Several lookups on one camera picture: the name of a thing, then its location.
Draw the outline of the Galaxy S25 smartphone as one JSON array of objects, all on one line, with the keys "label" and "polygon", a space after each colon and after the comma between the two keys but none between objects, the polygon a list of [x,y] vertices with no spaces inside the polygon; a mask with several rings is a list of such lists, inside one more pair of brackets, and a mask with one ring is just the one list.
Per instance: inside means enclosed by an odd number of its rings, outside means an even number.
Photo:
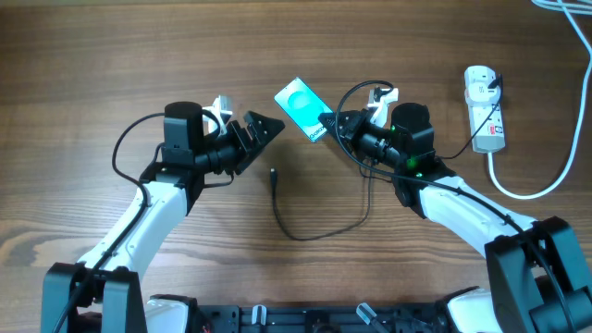
[{"label": "Galaxy S25 smartphone", "polygon": [[319,117],[332,110],[301,78],[282,88],[274,100],[310,142],[319,141],[327,133]]}]

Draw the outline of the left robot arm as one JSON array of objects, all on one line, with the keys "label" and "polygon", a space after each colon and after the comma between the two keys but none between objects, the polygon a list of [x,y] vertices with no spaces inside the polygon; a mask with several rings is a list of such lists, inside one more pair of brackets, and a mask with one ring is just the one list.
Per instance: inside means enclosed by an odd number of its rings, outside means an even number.
[{"label": "left robot arm", "polygon": [[213,107],[175,102],[159,115],[164,140],[138,178],[118,222],[75,264],[56,263],[43,280],[43,332],[204,332],[196,299],[158,294],[144,302],[142,278],[167,235],[189,214],[205,177],[235,178],[284,130],[249,111],[246,124]]}]

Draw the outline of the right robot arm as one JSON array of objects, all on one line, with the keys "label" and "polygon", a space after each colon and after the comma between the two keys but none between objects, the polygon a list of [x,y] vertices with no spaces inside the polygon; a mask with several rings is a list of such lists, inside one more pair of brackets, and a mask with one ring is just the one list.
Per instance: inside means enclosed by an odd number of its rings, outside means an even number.
[{"label": "right robot arm", "polygon": [[487,261],[489,288],[445,304],[458,332],[576,332],[591,325],[591,273],[571,226],[517,214],[473,190],[437,157],[426,106],[406,103],[385,129],[367,110],[325,113],[356,163],[386,166],[402,205],[451,230]]}]

